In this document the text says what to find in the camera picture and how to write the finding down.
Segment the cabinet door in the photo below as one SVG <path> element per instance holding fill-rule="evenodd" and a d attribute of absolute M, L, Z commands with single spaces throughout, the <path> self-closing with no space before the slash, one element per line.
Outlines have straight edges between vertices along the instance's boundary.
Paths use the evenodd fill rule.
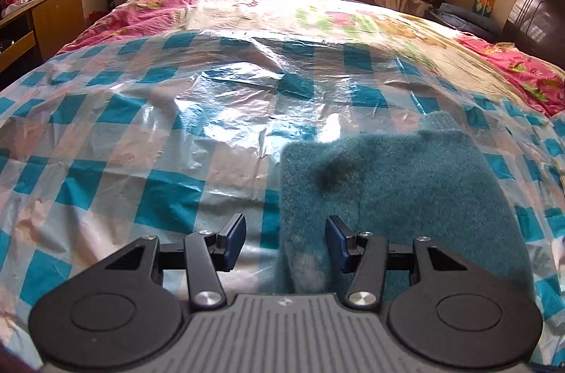
<path fill-rule="evenodd" d="M 46 0 L 32 9 L 32 15 L 43 61 L 85 29 L 83 0 Z"/>

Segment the wooden cabinet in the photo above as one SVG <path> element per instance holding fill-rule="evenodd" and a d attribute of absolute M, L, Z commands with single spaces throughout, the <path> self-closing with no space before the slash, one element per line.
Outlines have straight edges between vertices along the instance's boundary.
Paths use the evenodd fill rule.
<path fill-rule="evenodd" d="M 36 0 L 0 20 L 0 89 L 52 58 L 85 29 L 83 0 Z"/>

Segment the fuzzy blue cloth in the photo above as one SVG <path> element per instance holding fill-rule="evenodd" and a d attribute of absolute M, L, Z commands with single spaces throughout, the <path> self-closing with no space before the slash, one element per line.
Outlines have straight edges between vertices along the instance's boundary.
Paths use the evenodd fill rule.
<path fill-rule="evenodd" d="M 335 214 L 392 243 L 430 236 L 533 295 L 528 252 L 501 187 L 445 112 L 423 116 L 413 134 L 291 143 L 281 177 L 277 291 L 343 295 L 352 275 L 332 267 L 324 236 Z M 388 271 L 385 299 L 408 286 L 408 272 Z"/>

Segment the drawer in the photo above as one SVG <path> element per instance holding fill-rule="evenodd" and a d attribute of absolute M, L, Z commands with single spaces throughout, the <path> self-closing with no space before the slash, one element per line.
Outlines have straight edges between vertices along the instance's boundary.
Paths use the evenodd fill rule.
<path fill-rule="evenodd" d="M 18 41 L 15 42 L 7 50 L 0 53 L 0 72 L 5 70 L 7 67 L 20 58 L 27 51 L 31 50 L 36 45 L 35 35 L 33 32 L 23 36 Z"/>

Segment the teal towel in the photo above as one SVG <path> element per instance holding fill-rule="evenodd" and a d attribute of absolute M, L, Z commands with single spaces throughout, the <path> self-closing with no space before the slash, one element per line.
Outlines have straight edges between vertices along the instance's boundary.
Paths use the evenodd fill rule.
<path fill-rule="evenodd" d="M 332 268 L 324 237 L 335 214 L 392 243 L 430 236 L 533 295 L 528 252 L 501 187 L 445 112 L 423 116 L 413 134 L 291 143 L 281 176 L 277 291 L 344 293 L 352 275 Z M 388 271 L 385 299 L 408 286 L 408 272 Z"/>

